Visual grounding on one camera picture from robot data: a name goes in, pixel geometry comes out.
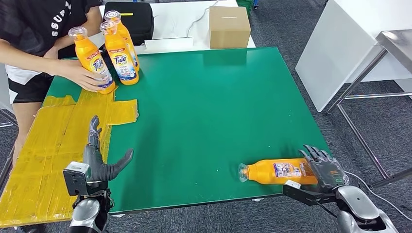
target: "human hand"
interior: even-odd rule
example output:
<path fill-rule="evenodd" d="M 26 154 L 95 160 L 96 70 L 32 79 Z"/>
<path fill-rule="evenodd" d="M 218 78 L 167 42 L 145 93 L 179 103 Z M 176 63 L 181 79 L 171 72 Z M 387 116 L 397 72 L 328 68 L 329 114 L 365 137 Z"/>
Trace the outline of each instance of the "human hand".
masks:
<path fill-rule="evenodd" d="M 49 51 L 47 51 L 44 56 L 44 58 L 49 58 L 49 59 L 58 59 L 59 58 L 59 49 L 57 49 L 56 47 L 52 47 L 51 49 L 49 49 Z"/>
<path fill-rule="evenodd" d="M 49 74 L 65 77 L 91 92 L 104 90 L 98 85 L 107 84 L 103 75 L 86 70 L 78 60 L 55 60 Z"/>

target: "metal table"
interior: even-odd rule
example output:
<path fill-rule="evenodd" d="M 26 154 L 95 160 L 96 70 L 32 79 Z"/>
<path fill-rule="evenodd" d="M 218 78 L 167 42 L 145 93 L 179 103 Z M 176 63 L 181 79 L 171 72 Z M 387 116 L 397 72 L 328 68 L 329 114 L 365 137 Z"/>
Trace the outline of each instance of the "metal table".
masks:
<path fill-rule="evenodd" d="M 381 98 L 381 97 L 395 97 L 395 96 L 412 96 L 412 92 L 400 92 L 400 93 L 381 93 L 381 94 L 368 94 L 368 95 L 349 95 L 358 84 L 366 77 L 366 75 L 382 60 L 382 58 L 389 52 L 391 53 L 409 72 L 412 73 L 412 29 L 409 30 L 394 30 L 394 31 L 382 31 L 376 37 L 376 40 L 380 44 L 382 50 L 374 58 L 374 60 L 360 73 L 360 75 L 353 81 L 353 83 L 339 96 L 339 98 L 333 103 L 333 105 L 327 110 L 327 113 L 337 107 L 342 113 L 343 117 L 349 124 L 356 138 L 362 144 L 366 153 L 371 158 L 372 162 L 379 170 L 382 176 L 382 180 L 372 185 L 373 188 L 381 187 L 395 181 L 404 179 L 407 176 L 412 175 L 412 168 L 401 171 L 393 176 L 388 176 L 385 169 L 382 167 L 362 135 L 352 122 L 346 111 L 342 106 L 343 100 L 352 99 L 367 99 L 367 98 Z"/>

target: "bottle label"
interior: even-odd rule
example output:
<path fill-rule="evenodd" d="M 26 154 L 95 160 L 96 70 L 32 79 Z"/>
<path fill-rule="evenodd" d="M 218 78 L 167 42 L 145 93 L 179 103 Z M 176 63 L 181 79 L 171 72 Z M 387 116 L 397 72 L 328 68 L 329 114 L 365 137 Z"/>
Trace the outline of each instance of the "bottle label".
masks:
<path fill-rule="evenodd" d="M 130 60 L 130 56 L 126 53 L 126 49 L 109 50 L 111 58 L 116 72 L 121 80 L 132 80 L 137 74 L 133 61 Z"/>
<path fill-rule="evenodd" d="M 273 164 L 277 177 L 301 177 L 302 172 L 298 167 L 289 163 Z"/>
<path fill-rule="evenodd" d="M 137 58 L 135 54 L 135 47 L 133 45 L 130 45 L 129 43 L 126 42 L 127 47 L 129 48 L 130 55 L 132 55 L 133 62 L 135 63 L 135 66 L 137 67 L 139 64 L 137 63 Z"/>
<path fill-rule="evenodd" d="M 104 63 L 100 52 L 95 52 L 91 56 L 87 57 L 87 60 L 90 61 L 90 68 L 94 73 L 103 75 L 103 78 L 99 81 L 106 81 L 106 84 L 99 85 L 99 87 L 108 88 L 112 84 L 113 78 L 106 66 L 106 63 Z"/>
<path fill-rule="evenodd" d="M 314 176 L 310 165 L 307 163 L 300 163 L 300 170 L 302 171 L 304 176 Z"/>

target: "tide logo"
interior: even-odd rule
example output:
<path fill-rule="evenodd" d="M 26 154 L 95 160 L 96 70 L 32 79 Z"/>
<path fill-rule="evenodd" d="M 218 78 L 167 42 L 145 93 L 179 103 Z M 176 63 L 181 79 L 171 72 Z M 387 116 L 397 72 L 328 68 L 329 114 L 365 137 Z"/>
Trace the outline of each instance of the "tide logo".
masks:
<path fill-rule="evenodd" d="M 93 67 L 94 71 L 99 72 L 104 68 L 104 61 L 102 58 L 97 58 L 92 62 L 91 66 Z"/>
<path fill-rule="evenodd" d="M 116 65 L 125 65 L 127 64 L 127 56 L 126 54 L 116 55 L 113 57 L 115 60 Z"/>

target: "bottle cap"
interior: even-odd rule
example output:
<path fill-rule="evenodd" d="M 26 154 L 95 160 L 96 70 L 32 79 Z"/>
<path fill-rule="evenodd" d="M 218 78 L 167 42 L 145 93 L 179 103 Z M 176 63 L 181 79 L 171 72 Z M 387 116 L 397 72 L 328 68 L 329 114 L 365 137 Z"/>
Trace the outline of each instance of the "bottle cap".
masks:
<path fill-rule="evenodd" d="M 108 11 L 104 14 L 104 19 L 107 21 L 113 21 L 116 24 L 120 23 L 121 15 L 118 11 Z"/>
<path fill-rule="evenodd" d="M 100 24 L 100 31 L 102 31 L 105 35 L 116 34 L 117 24 L 113 21 L 105 21 Z"/>
<path fill-rule="evenodd" d="M 240 182 L 245 182 L 249 179 L 249 172 L 247 169 L 247 165 L 239 164 L 239 180 Z"/>
<path fill-rule="evenodd" d="M 87 29 L 84 27 L 74 27 L 69 30 L 68 35 L 73 38 L 74 41 L 83 40 L 87 37 Z"/>

